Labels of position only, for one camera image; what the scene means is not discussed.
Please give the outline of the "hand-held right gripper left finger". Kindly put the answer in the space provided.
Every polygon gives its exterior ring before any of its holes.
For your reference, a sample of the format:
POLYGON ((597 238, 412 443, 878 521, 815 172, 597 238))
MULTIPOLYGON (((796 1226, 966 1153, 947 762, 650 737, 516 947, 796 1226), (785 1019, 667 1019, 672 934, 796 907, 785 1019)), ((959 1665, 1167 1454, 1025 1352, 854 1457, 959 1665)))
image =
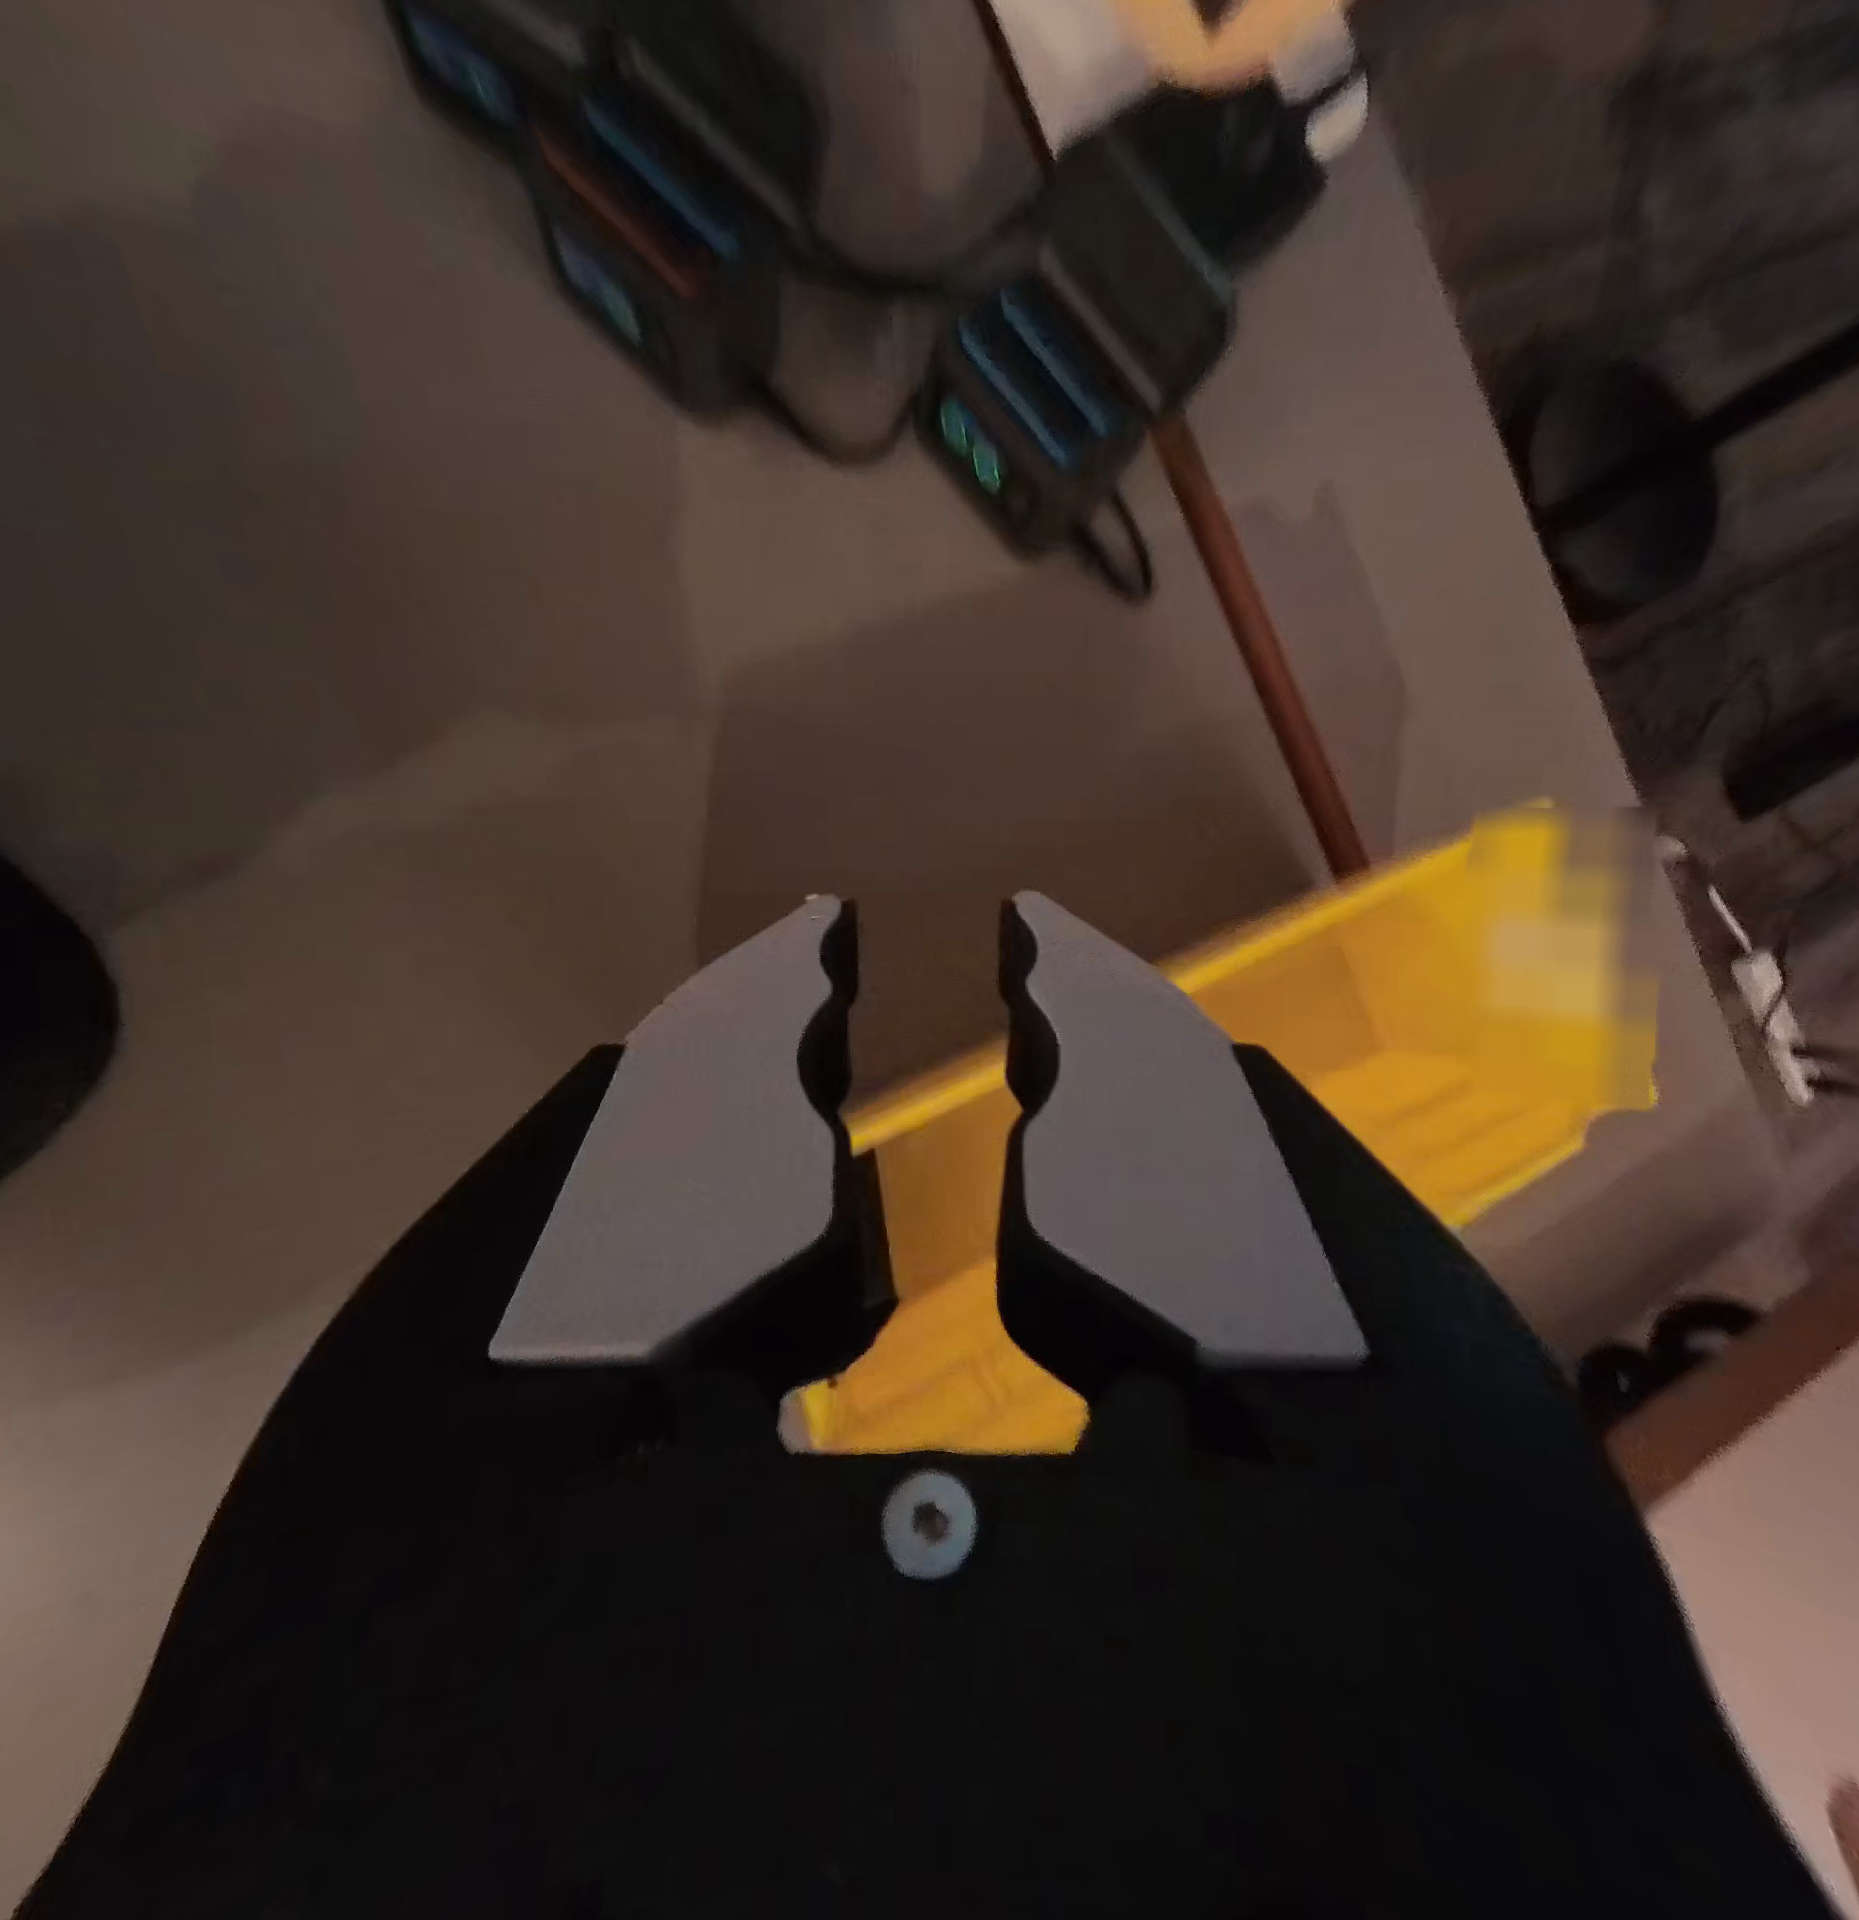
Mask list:
POLYGON ((895 1307, 843 1122, 858 917, 815 896, 619 1049, 498 1365, 846 1370, 895 1307))

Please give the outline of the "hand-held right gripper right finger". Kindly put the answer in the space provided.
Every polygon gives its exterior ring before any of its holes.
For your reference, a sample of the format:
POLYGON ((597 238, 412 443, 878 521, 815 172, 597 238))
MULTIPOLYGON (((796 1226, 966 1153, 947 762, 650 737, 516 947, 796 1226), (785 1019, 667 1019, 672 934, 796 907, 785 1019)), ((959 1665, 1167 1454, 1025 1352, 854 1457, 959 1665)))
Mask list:
POLYGON ((1222 1026, 1037 891, 1007 900, 1001 954, 1014 1341, 1054 1373, 1360 1367, 1365 1331, 1222 1026))

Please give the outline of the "yellow plastic bin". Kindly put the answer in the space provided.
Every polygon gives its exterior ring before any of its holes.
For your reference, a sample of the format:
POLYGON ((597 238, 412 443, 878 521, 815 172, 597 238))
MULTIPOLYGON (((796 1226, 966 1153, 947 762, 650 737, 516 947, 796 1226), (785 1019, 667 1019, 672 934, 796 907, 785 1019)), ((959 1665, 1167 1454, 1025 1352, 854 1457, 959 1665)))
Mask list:
MULTIPOLYGON (((1647 843, 1627 817, 1531 802, 1239 924, 1165 967, 1235 1045, 1274 1052, 1461 1230, 1658 1101, 1658 985, 1636 952, 1647 843)), ((1087 1404, 1022 1356, 993 1296, 1017 1106, 995 1041, 858 1094, 897 1309, 783 1436, 819 1454, 1059 1454, 1087 1404)))

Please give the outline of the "black round knobs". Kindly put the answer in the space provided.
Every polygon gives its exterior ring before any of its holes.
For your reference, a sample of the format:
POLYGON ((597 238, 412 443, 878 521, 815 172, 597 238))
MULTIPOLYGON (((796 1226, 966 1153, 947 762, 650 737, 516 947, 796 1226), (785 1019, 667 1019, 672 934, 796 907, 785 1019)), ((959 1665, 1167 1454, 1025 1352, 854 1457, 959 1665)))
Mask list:
POLYGON ((1604 1341, 1579 1356, 1573 1370, 1577 1404, 1597 1432, 1609 1432, 1720 1359, 1762 1318, 1762 1309, 1733 1299, 1677 1300, 1655 1317, 1643 1341, 1604 1341))

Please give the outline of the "brown wooden strip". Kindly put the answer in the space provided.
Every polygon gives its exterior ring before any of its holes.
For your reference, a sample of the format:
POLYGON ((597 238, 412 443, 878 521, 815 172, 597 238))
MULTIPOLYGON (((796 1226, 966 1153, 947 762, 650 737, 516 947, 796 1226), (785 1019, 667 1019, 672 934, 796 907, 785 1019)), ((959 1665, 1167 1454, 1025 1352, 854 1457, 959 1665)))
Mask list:
POLYGON ((1184 416, 1161 417, 1152 449, 1326 870, 1352 880, 1370 852, 1196 431, 1184 416))

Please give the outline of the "white power plug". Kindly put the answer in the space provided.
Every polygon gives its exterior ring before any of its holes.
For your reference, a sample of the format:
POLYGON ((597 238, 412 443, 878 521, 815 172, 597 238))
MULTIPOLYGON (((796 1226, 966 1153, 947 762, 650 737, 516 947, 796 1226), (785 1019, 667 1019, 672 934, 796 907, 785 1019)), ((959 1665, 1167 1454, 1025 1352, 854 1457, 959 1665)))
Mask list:
POLYGON ((1816 1101, 1816 1072, 1806 1058, 1806 1032, 1789 996, 1780 948, 1762 947, 1745 932, 1684 840, 1659 834, 1658 855, 1737 1058, 1781 1113, 1809 1113, 1816 1101))

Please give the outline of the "dark rounded object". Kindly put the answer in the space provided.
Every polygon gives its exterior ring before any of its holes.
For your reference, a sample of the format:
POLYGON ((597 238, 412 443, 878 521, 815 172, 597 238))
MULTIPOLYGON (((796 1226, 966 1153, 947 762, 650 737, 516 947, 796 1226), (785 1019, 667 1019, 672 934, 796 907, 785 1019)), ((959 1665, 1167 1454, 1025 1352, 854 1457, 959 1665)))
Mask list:
POLYGON ((0 852, 0 1183, 93 1094, 120 1030, 100 947, 0 852))

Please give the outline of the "dark round stand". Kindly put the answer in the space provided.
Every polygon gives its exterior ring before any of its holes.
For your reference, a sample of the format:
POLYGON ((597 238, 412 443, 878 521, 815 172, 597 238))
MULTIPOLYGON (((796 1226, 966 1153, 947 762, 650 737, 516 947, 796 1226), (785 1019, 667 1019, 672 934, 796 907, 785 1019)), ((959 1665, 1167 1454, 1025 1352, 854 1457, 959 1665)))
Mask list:
POLYGON ((1602 626, 1692 588, 1722 486, 1675 385, 1636 355, 1542 344, 1497 389, 1497 427, 1570 619, 1602 626))

